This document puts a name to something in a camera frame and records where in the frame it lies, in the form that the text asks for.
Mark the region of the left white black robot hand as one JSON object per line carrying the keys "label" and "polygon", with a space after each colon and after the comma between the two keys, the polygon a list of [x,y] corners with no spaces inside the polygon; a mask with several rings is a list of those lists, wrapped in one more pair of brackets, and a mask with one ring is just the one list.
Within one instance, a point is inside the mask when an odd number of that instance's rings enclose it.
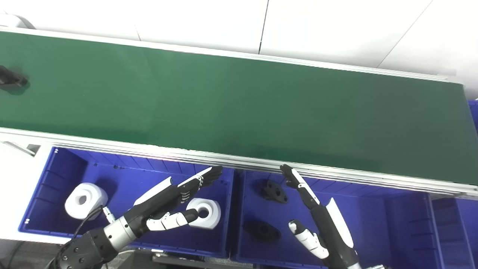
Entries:
{"label": "left white black robot hand", "polygon": [[165,231],[188,225],[199,217],[195,208],[172,213],[172,210],[193,199],[200,189],[211,186],[223,172],[222,166],[212,166],[191,176],[178,185],[165,180],[146,192],[133,208],[124,214],[124,227],[136,238],[150,231]]}

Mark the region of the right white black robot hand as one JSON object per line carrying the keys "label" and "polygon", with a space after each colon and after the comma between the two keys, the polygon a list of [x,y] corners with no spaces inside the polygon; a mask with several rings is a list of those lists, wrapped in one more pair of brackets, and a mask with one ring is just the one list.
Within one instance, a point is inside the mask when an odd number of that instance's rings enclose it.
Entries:
{"label": "right white black robot hand", "polygon": [[318,233],[313,233],[298,219],[288,223],[294,237],[329,269],[360,269],[360,261],[350,230],[333,198],[322,204],[304,178],[291,166],[280,166],[286,185],[298,191],[309,209]]}

